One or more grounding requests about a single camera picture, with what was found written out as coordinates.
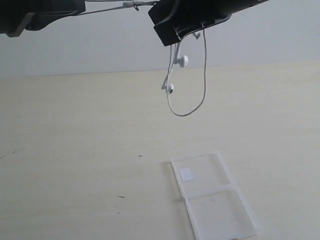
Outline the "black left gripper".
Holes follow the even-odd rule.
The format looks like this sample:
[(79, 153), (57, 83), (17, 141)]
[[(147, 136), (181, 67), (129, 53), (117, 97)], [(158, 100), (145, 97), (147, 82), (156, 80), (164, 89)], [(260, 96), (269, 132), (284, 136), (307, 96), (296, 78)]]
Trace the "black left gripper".
[(85, 10), (84, 0), (1, 0), (0, 34), (19, 37), (24, 29), (39, 31), (54, 21)]

